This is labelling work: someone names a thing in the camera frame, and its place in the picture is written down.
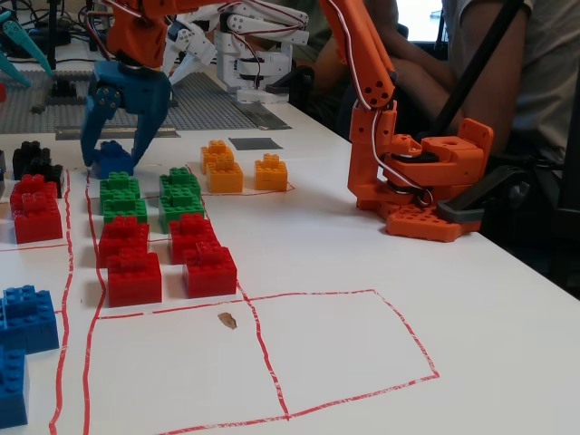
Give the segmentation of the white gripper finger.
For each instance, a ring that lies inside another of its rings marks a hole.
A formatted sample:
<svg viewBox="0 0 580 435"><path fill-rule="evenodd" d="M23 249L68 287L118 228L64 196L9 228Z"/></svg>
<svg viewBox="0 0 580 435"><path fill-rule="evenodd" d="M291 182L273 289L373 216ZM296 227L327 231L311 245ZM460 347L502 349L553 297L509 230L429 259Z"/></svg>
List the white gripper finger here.
<svg viewBox="0 0 580 435"><path fill-rule="evenodd" d="M173 71L172 75L169 77L169 82L171 85L175 85L188 75L195 73L200 68L209 66L209 63L203 63L198 58L185 57L182 63Z"/></svg>
<svg viewBox="0 0 580 435"><path fill-rule="evenodd" d="M178 43L174 41L166 42L161 70L171 71L181 52L182 49Z"/></svg>

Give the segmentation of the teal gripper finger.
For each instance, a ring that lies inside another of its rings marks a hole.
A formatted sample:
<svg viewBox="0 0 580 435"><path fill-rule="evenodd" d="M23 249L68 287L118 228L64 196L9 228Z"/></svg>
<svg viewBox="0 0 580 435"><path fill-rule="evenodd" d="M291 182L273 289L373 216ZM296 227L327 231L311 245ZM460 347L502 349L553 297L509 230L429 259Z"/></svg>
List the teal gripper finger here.
<svg viewBox="0 0 580 435"><path fill-rule="evenodd" d="M3 52L0 53L0 69L2 73L7 74L12 79L21 83L25 87L30 87L31 83L22 73L15 68L15 66L9 61Z"/></svg>
<svg viewBox="0 0 580 435"><path fill-rule="evenodd" d="M13 43L30 54L42 66L48 76L53 75L48 59L19 23L10 17L3 17L1 18L1 30Z"/></svg>

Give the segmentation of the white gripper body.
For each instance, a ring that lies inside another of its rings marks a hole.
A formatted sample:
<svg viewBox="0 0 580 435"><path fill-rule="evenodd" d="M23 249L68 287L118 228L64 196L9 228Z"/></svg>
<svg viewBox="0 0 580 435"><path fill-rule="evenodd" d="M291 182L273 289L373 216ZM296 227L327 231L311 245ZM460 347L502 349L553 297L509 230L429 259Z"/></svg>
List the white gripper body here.
<svg viewBox="0 0 580 435"><path fill-rule="evenodd" d="M168 41L179 44L182 49L180 54L183 53L184 58L194 57L203 63L211 63L217 54L216 47L201 27L179 19L169 26L166 42Z"/></svg>

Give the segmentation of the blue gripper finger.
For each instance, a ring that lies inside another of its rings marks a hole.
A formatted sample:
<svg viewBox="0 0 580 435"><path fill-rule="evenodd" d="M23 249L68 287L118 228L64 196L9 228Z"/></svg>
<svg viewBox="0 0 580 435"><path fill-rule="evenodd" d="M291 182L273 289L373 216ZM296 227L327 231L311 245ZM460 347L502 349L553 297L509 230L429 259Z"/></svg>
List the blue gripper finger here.
<svg viewBox="0 0 580 435"><path fill-rule="evenodd" d="M121 92L114 86L100 86L87 96L81 130L82 159L86 167L94 162L94 149L105 122L114 117L120 106Z"/></svg>
<svg viewBox="0 0 580 435"><path fill-rule="evenodd" d="M138 163L141 160L159 128L166 120L167 113L167 106L152 106L138 115L137 129L131 150L133 163Z"/></svg>

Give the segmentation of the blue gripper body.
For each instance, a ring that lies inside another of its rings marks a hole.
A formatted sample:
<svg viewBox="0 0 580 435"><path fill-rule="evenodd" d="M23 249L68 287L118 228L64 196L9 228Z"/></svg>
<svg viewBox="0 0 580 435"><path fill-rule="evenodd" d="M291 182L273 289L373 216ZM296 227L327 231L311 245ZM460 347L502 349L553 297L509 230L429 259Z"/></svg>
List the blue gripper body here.
<svg viewBox="0 0 580 435"><path fill-rule="evenodd" d="M118 109L134 115L166 117L171 89L167 75L117 61L95 64L86 99L86 113L112 117Z"/></svg>

